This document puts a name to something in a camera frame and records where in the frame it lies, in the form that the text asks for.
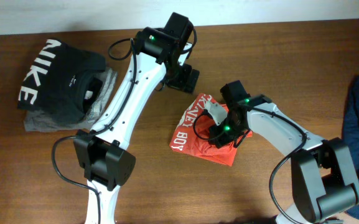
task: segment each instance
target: black nike shirt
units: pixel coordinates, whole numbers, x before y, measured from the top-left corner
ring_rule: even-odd
[[[60,124],[77,123],[86,114],[85,94],[95,85],[94,75],[105,68],[102,55],[49,39],[22,83],[17,107],[42,110]]]

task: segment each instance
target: folded shirt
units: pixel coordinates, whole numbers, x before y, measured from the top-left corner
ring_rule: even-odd
[[[101,87],[95,74],[105,68],[102,55],[49,39],[23,80],[17,107],[43,111],[57,124],[76,124],[96,99],[88,90]]]
[[[50,114],[42,111],[28,111],[26,118],[24,119],[24,128],[26,131],[40,131],[51,132],[58,130],[69,129],[88,129],[90,130],[96,120],[103,114],[105,106],[113,91],[114,84],[117,78],[117,72],[114,72],[111,68],[106,68],[103,73],[97,73],[95,78],[102,82],[101,90],[98,94],[90,93],[88,90],[88,96],[96,98],[96,100],[87,109],[86,116],[78,123],[70,124],[58,124],[56,123]]]
[[[219,164],[232,166],[237,153],[237,148],[235,148],[233,142],[218,149],[208,141],[198,138],[194,133],[194,121],[196,117],[202,114],[207,101],[216,103],[211,95],[200,93],[197,96],[196,100],[184,112],[169,146],[174,152],[181,152]],[[222,105],[222,107],[228,111],[226,105]],[[215,125],[214,120],[208,116],[202,116],[197,121],[196,131],[201,137],[209,138],[210,132],[208,129],[213,125]],[[252,135],[253,133],[250,131],[247,134],[247,138]]]

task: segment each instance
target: red bag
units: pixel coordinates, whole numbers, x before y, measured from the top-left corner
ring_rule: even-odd
[[[233,142],[217,149],[214,145],[209,144],[208,141],[198,138],[193,131],[194,120],[203,112],[207,101],[216,103],[211,95],[201,93],[197,96],[196,100],[187,108],[180,119],[169,146],[175,152],[232,166],[237,152],[237,149],[233,147]],[[196,132],[201,137],[208,138],[210,133],[208,128],[214,124],[213,119],[208,116],[202,116],[197,120]],[[247,138],[252,135],[253,133],[250,131],[247,134]]]

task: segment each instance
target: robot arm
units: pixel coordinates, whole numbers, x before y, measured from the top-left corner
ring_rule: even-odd
[[[85,170],[88,186],[99,192],[100,223],[115,223],[119,188],[129,179],[136,161],[126,150],[134,125],[153,89],[159,82],[164,82],[168,87],[193,92],[198,71],[184,64],[192,50],[192,44],[187,43],[192,31],[193,25],[187,17],[173,13],[163,29],[147,27],[138,32],[135,55],[131,57],[124,80],[92,130],[104,129],[112,120],[115,120],[114,124],[96,136],[80,130],[77,132],[77,135],[84,136],[74,140],[78,162]],[[90,190],[85,223],[96,224],[98,219],[98,202]]]
[[[251,97],[240,81],[226,84],[221,94],[229,112],[220,125],[210,128],[210,139],[221,135],[210,144],[222,147],[238,139],[246,130],[252,130],[291,159],[294,204],[277,216],[276,223],[320,223],[359,204],[359,181],[349,148],[342,140],[328,141],[308,132],[284,115],[266,96]],[[331,169],[331,174],[321,177],[320,167]]]

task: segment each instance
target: wooden table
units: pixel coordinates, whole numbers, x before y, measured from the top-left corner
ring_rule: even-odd
[[[136,32],[0,36],[0,223],[78,224],[86,217],[88,192],[58,178],[50,161],[54,141],[75,132],[27,133],[26,112],[16,109],[21,82],[46,38],[107,58],[111,43]],[[347,89],[359,75],[359,20],[197,27],[197,33],[187,61],[200,70],[194,94],[154,92],[136,123],[128,150],[137,163],[118,197],[119,223],[218,223],[278,213],[268,179],[282,155],[261,136],[241,145],[233,167],[170,149],[182,113],[199,93],[220,100],[225,83],[241,80],[309,131],[341,136]],[[124,44],[114,53],[127,50]],[[129,59],[108,63],[119,73],[117,90]],[[65,175],[85,183],[71,142],[60,146],[57,160]],[[283,207],[292,203],[288,164],[274,189]]]

